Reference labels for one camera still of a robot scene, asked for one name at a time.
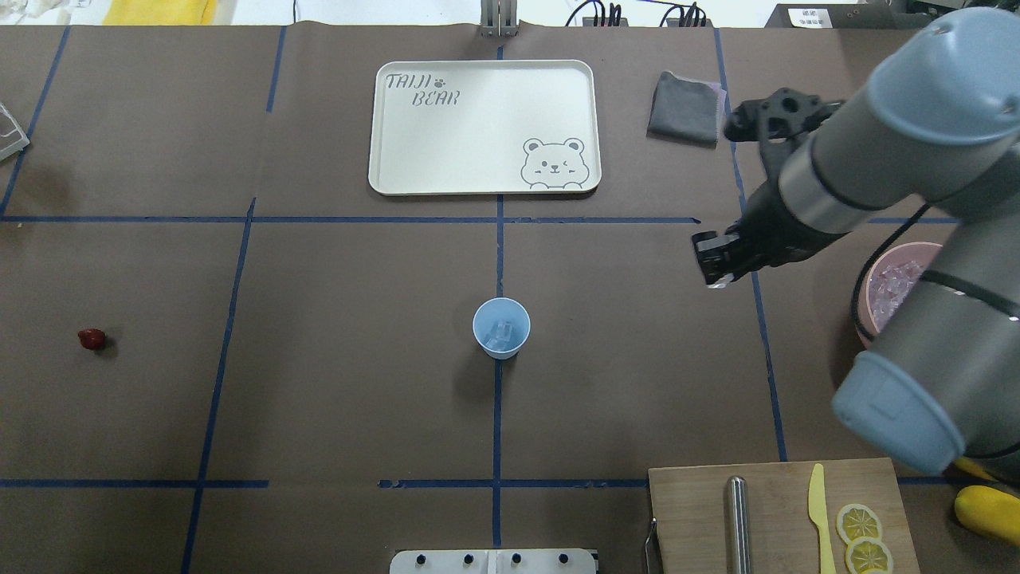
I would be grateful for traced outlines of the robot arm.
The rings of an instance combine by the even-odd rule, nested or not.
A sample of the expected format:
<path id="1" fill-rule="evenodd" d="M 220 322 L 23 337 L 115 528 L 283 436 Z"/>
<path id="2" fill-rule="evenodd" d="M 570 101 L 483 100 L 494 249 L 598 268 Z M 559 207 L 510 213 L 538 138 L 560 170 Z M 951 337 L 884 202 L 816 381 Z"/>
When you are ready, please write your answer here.
<path id="1" fill-rule="evenodd" d="M 704 283 L 798 264 L 914 201 L 875 254 L 930 254 L 834 417 L 919 473 L 969 460 L 1016 486 L 1018 15 L 948 12 L 845 100 L 780 88 L 744 101 L 725 135 L 759 145 L 764 181 L 728 228 L 692 237 Z"/>

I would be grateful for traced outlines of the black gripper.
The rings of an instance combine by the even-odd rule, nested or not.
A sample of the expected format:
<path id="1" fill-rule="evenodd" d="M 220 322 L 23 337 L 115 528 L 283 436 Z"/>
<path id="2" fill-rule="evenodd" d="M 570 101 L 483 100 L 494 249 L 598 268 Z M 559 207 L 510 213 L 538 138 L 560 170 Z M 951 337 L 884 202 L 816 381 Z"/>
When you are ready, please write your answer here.
<path id="1" fill-rule="evenodd" d="M 730 236 L 736 240 L 730 242 Z M 704 283 L 724 289 L 765 266 L 812 258 L 848 233 L 827 233 L 800 222 L 781 199 L 779 187 L 762 182 L 747 201 L 742 218 L 725 234 L 705 231 L 691 237 Z"/>

